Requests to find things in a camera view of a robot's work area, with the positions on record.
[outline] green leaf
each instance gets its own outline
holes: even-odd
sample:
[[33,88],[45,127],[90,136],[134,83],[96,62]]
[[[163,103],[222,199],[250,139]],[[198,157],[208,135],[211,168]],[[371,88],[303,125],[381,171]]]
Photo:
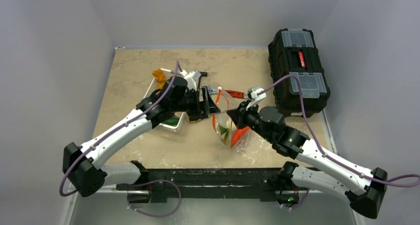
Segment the green leaf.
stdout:
[[220,135],[223,135],[225,132],[229,131],[227,128],[220,126],[219,124]]
[[229,136],[229,130],[226,129],[226,134],[224,135],[224,139],[223,139],[224,143],[226,143],[228,136]]

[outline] clear plastic bag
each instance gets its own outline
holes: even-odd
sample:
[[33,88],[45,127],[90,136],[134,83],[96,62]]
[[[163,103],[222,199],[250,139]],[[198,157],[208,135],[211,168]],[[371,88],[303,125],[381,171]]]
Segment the clear plastic bag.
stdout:
[[232,148],[246,135],[250,128],[236,128],[226,111],[237,108],[239,106],[239,102],[231,97],[221,87],[218,88],[215,103],[222,113],[213,114],[213,129],[219,136],[222,143]]

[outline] white tray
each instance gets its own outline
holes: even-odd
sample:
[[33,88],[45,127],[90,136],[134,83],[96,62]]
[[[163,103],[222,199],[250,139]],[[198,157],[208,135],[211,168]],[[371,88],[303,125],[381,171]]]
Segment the white tray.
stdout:
[[[170,73],[170,70],[168,70],[168,69],[161,68],[161,70],[165,74],[166,79],[169,79],[170,78],[169,76],[172,75],[172,73]],[[152,82],[150,83],[149,88],[147,89],[146,94],[144,95],[143,98],[149,96],[156,89],[156,86],[158,86],[158,83],[155,81],[155,78],[153,78]],[[173,131],[173,132],[179,132],[179,130],[181,129],[182,122],[184,121],[185,115],[186,115],[185,112],[183,112],[181,114],[181,116],[179,117],[179,122],[176,126],[171,126],[171,125],[166,125],[166,124],[160,123],[158,125],[158,127],[161,127],[161,128],[166,129],[166,130]]]

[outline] black motor joint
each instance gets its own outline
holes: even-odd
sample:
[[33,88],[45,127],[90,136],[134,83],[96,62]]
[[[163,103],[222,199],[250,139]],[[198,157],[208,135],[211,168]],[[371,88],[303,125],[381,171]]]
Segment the black motor joint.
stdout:
[[272,144],[273,149],[285,156],[295,159],[303,150],[301,147],[309,139],[303,132],[286,125],[285,117],[276,107],[264,107],[258,113],[258,105],[246,110],[251,101],[242,102],[238,108],[228,110],[237,128],[246,126]]
[[202,88],[203,101],[200,101],[200,91],[188,89],[188,83],[184,78],[176,76],[171,86],[169,83],[170,80],[167,80],[162,89],[153,91],[150,96],[144,98],[136,106],[138,110],[147,110],[167,90],[159,104],[146,114],[147,119],[152,122],[152,128],[170,119],[176,112],[186,112],[190,121],[207,118],[213,113],[220,113],[220,109],[212,101],[205,86]]

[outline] black bracket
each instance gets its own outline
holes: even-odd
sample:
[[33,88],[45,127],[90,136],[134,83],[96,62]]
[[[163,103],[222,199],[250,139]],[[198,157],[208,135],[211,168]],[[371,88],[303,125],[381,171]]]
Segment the black bracket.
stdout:
[[[381,168],[374,169],[372,175],[373,178],[382,181],[388,179],[388,173]],[[370,186],[365,188],[366,192],[361,195],[347,191],[346,196],[350,200],[350,207],[367,218],[376,219],[385,196],[386,187],[384,184],[372,181]]]
[[[66,173],[73,162],[82,154],[74,142],[64,148],[63,173]],[[91,158],[82,158],[70,172],[68,179],[76,187],[82,197],[87,197],[98,191],[105,182],[106,172],[96,169]]]
[[[281,168],[148,169],[145,172],[148,175],[147,181],[143,177],[136,184],[164,178],[179,187],[183,198],[282,201],[284,196],[281,191],[295,190],[296,186],[290,179],[283,178],[281,172]],[[119,184],[116,189],[140,190],[139,187],[127,184]],[[129,200],[132,203],[165,203],[168,198],[178,197],[177,190],[168,183],[154,183],[151,187],[142,187],[141,190],[151,191],[151,196],[130,194]]]

